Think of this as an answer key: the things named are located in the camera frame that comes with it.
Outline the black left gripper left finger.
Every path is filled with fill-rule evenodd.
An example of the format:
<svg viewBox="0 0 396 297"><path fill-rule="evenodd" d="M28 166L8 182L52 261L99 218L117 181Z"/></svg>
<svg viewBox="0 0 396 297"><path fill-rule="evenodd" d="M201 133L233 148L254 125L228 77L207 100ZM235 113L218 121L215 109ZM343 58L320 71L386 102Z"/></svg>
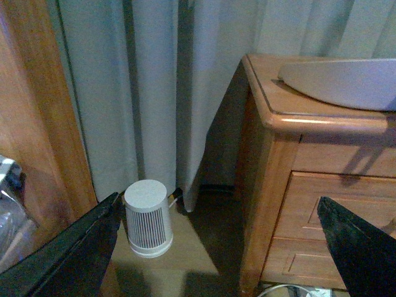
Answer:
<svg viewBox="0 0 396 297"><path fill-rule="evenodd" d="M120 223L115 192L1 273L1 296L98 296Z"/></svg>

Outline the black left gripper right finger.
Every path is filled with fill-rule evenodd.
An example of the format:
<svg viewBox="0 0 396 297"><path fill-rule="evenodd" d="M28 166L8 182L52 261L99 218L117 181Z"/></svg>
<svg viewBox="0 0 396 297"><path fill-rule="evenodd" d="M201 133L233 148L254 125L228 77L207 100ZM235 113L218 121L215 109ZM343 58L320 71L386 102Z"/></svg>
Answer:
<svg viewBox="0 0 396 297"><path fill-rule="evenodd" d="M395 296L395 239L329 197L317 214L350 296Z"/></svg>

